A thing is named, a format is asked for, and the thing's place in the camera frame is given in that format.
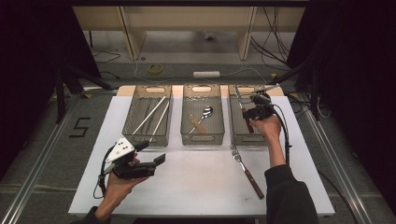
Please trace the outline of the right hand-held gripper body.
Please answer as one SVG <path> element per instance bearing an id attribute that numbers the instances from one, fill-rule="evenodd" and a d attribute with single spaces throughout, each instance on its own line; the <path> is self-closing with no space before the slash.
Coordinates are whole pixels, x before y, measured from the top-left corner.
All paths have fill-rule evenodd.
<path id="1" fill-rule="evenodd" d="M 255 91 L 255 93 L 250 96 L 250 99 L 255 104 L 255 107 L 250 112 L 250 117 L 252 119 L 268 119 L 275 114 L 271 97 L 267 93 L 266 88 Z"/>

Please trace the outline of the wooden-handled knife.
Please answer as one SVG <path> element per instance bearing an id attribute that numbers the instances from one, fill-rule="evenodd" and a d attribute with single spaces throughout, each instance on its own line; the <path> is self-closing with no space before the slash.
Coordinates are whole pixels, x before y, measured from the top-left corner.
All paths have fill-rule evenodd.
<path id="1" fill-rule="evenodd" d="M 240 105 L 240 108 L 241 108 L 241 111 L 242 111 L 242 115 L 243 115 L 245 112 L 247 112 L 247 110 L 243 106 L 241 94 L 240 94 L 240 91 L 237 88 L 237 85 L 235 85 L 234 89 L 235 89 L 236 99 L 238 101 L 238 104 Z M 248 132 L 249 133 L 254 133 L 253 127 L 250 125 L 249 119 L 244 119 L 244 120 L 245 120 L 245 123 L 247 125 Z"/>

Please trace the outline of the black metal stand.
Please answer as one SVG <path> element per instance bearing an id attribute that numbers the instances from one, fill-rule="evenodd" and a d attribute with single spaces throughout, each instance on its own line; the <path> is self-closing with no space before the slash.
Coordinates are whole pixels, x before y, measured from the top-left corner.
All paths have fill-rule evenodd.
<path id="1" fill-rule="evenodd" d="M 310 110 L 316 120 L 318 115 L 318 66 L 311 60 L 305 60 L 281 77 L 276 77 L 270 85 L 280 84 L 292 77 L 297 76 L 294 88 L 297 91 L 306 90 L 310 92 Z"/>
<path id="2" fill-rule="evenodd" d="M 114 90 L 114 87 L 94 77 L 85 71 L 71 65 L 61 66 L 55 75 L 55 90 L 57 96 L 57 123 L 60 123 L 65 115 L 64 87 L 69 89 L 72 94 L 81 94 L 83 87 L 78 81 L 80 77 L 88 79 L 104 90 Z"/>

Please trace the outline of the person's left hand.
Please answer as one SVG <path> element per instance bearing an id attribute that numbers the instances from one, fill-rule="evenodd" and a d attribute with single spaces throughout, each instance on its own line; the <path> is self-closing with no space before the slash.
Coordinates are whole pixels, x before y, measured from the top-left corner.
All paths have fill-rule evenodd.
<path id="1" fill-rule="evenodd" d="M 126 198 L 126 196 L 132 192 L 132 189 L 136 185 L 146 180 L 146 177 L 124 180 L 117 178 L 113 173 L 111 173 L 107 180 L 107 187 L 104 199 L 94 212 L 96 218 L 101 223 L 107 221 L 113 211 L 120 205 L 120 203 Z"/>

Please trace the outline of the aluminium floor rail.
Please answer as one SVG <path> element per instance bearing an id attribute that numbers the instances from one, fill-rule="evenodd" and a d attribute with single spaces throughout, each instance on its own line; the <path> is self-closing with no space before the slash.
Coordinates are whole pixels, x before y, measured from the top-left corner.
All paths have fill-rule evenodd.
<path id="1" fill-rule="evenodd" d="M 69 121 L 69 118 L 73 113 L 73 109 L 78 100 L 78 95 L 71 96 L 69 98 L 66 110 L 64 112 L 64 116 L 60 119 L 58 123 L 55 124 L 54 128 L 52 129 L 51 134 L 46 144 L 41 149 L 40 154 L 35 160 L 34 165 L 29 169 L 28 176 L 26 176 L 24 182 L 19 186 L 18 190 L 16 191 L 16 196 L 14 197 L 10 206 L 5 212 L 5 215 L 2 217 L 1 224 L 17 223 L 25 205 L 27 204 L 35 188 L 38 179 L 42 175 L 45 166 L 47 165 L 50 156 L 61 137 L 67 121 Z"/>
<path id="2" fill-rule="evenodd" d="M 340 159 L 337 157 L 334 148 L 325 133 L 322 125 L 316 120 L 310 110 L 305 112 L 307 119 L 321 145 L 324 154 L 332 168 L 332 172 L 338 182 L 339 189 L 342 192 L 343 201 L 346 202 L 351 215 L 353 216 L 356 224 L 373 224 L 372 219 L 364 205 L 361 196 L 355 189 L 351 179 L 347 175 L 347 171 Z"/>

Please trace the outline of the white power strip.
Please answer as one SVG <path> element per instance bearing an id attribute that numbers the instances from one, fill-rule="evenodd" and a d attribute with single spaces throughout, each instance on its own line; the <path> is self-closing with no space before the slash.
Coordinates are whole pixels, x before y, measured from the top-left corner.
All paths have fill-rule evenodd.
<path id="1" fill-rule="evenodd" d="M 200 71 L 200 72 L 193 72 L 194 78 L 218 78 L 220 77 L 219 71 Z"/>

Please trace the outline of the person's right hand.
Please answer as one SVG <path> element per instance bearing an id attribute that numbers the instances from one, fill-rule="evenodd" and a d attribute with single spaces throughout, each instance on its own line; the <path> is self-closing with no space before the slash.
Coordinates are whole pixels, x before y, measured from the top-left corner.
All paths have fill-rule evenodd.
<path id="1" fill-rule="evenodd" d="M 268 143 L 279 141 L 281 123 L 277 116 L 267 119 L 250 119 L 249 124 L 255 127 Z"/>

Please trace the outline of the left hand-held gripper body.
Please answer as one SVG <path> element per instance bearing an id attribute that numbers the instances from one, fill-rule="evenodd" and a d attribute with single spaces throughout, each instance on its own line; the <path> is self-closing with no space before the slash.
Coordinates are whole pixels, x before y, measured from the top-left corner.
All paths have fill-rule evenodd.
<path id="1" fill-rule="evenodd" d="M 137 161 L 135 153 L 134 145 L 121 137 L 105 158 L 105 162 L 109 163 L 105 173 L 113 172 L 117 178 L 125 180 L 153 176 L 156 169 L 150 170 L 149 162 Z"/>

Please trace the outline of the yellow tape roll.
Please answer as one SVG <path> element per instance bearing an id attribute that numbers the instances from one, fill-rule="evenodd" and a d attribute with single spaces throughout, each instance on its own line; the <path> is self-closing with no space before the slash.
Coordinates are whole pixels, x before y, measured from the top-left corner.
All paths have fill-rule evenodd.
<path id="1" fill-rule="evenodd" d="M 151 64 L 148 67 L 148 72 L 152 75 L 159 75 L 163 71 L 163 66 L 158 63 Z"/>

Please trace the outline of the translucent beige plastic spoon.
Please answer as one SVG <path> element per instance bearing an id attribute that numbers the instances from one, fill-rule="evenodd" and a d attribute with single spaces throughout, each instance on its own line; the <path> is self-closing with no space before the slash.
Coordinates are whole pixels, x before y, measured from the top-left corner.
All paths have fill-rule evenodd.
<path id="1" fill-rule="evenodd" d="M 197 131 L 198 133 L 205 133 L 205 128 L 199 123 L 199 121 L 194 117 L 193 114 L 189 114 L 189 118 L 191 120 L 191 124 L 193 128 L 191 129 L 191 133 Z"/>

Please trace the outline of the light wooden shelf unit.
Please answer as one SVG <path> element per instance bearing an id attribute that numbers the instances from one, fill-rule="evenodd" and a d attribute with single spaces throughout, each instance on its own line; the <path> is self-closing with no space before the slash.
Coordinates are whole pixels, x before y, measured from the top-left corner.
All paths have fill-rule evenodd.
<path id="1" fill-rule="evenodd" d="M 84 31 L 122 31 L 130 57 L 136 59 L 147 31 L 235 32 L 239 57 L 248 57 L 254 32 L 268 32 L 277 20 L 282 33 L 297 31 L 302 7 L 74 7 Z"/>

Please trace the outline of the smoky clear plastic bin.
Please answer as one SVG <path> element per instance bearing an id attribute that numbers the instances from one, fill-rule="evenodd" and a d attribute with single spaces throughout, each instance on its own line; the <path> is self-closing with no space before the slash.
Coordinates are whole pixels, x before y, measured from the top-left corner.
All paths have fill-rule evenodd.
<path id="1" fill-rule="evenodd" d="M 264 146 L 264 137 L 259 131 L 253 127 L 254 133 L 249 133 L 245 120 L 243 119 L 242 111 L 235 95 L 236 84 L 228 87 L 229 93 L 229 117 L 231 126 L 231 141 L 237 146 Z M 237 85 L 240 91 L 242 103 L 245 109 L 254 108 L 255 104 L 251 101 L 250 96 L 255 91 L 264 89 L 260 85 Z"/>
<path id="2" fill-rule="evenodd" d="M 213 107 L 213 113 L 202 121 L 205 133 L 194 131 L 189 114 L 200 119 L 207 106 Z M 182 144 L 192 145 L 221 145 L 225 134 L 221 90 L 218 84 L 186 84 L 183 86 L 182 118 L 180 133 Z"/>
<path id="3" fill-rule="evenodd" d="M 152 110 L 152 108 L 166 96 L 166 99 L 157 108 L 153 115 L 146 121 L 146 123 L 140 128 L 140 130 L 133 134 L 137 126 L 142 122 L 146 115 Z M 165 117 L 154 137 L 152 142 L 149 142 L 151 147 L 166 147 L 169 139 L 169 119 L 171 117 L 171 105 L 173 103 L 172 86 L 161 85 L 161 86 L 136 86 L 134 89 L 134 95 L 128 115 L 126 117 L 122 134 L 133 144 L 136 145 L 139 142 L 149 141 L 152 136 L 154 129 L 163 113 L 166 104 L 170 101 Z"/>

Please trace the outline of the white table cover sheet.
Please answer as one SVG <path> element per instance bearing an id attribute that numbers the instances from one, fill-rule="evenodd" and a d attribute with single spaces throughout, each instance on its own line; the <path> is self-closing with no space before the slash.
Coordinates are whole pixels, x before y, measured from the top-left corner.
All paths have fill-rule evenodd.
<path id="1" fill-rule="evenodd" d="M 308 186 L 319 216 L 331 216 L 334 209 L 308 151 L 289 100 L 272 97 L 286 117 L 290 135 L 290 167 L 294 176 Z M 103 157 L 121 137 L 132 97 L 112 98 L 69 214 L 83 216 L 100 200 L 93 198 Z M 262 217 L 266 201 L 260 200 L 239 163 L 230 152 L 228 102 L 222 99 L 226 132 L 221 146 L 183 146 L 180 134 L 181 97 L 172 108 L 169 144 L 146 148 L 138 153 L 141 161 L 152 161 L 166 153 L 155 176 L 136 186 L 115 210 L 114 215 L 131 217 Z M 242 160 L 265 191 L 264 171 L 269 168 L 266 146 L 238 147 Z"/>

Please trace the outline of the black curtain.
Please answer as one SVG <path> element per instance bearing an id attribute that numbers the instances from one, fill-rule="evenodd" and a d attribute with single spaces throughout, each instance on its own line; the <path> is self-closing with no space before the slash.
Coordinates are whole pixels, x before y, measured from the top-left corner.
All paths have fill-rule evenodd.
<path id="1" fill-rule="evenodd" d="M 319 94 L 396 215 L 396 0 L 308 0 L 288 64 L 309 56 Z"/>
<path id="2" fill-rule="evenodd" d="M 63 65 L 100 76 L 73 7 L 57 0 L 0 0 L 0 179 L 36 125 Z"/>

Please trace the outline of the wooden-handled fork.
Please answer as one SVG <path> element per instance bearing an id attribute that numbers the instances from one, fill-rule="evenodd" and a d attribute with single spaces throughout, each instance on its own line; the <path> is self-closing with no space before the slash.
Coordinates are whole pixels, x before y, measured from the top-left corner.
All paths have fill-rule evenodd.
<path id="1" fill-rule="evenodd" d="M 231 153 L 233 155 L 233 158 L 240 164 L 243 172 L 245 173 L 245 175 L 247 177 L 247 180 L 249 181 L 250 185 L 255 190 L 257 196 L 259 197 L 260 200 L 262 200 L 264 198 L 264 193 L 262 192 L 261 188 L 259 187 L 259 185 L 255 181 L 255 179 L 252 176 L 252 174 L 250 173 L 249 169 L 243 163 L 242 157 L 241 157 L 241 155 L 239 153 L 239 150 L 237 149 L 237 147 L 235 145 L 230 145 L 230 151 L 231 151 Z"/>

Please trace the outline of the metal spoon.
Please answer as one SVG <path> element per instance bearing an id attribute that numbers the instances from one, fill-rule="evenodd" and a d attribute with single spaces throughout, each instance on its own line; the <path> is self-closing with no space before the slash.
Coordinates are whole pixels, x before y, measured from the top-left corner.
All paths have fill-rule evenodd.
<path id="1" fill-rule="evenodd" d="M 198 119 L 199 123 L 202 125 L 202 121 L 203 121 L 204 119 L 206 119 L 206 118 L 209 118 L 209 117 L 212 115 L 212 113 L 213 113 L 213 107 L 208 105 L 208 106 L 204 109 L 201 118 Z"/>

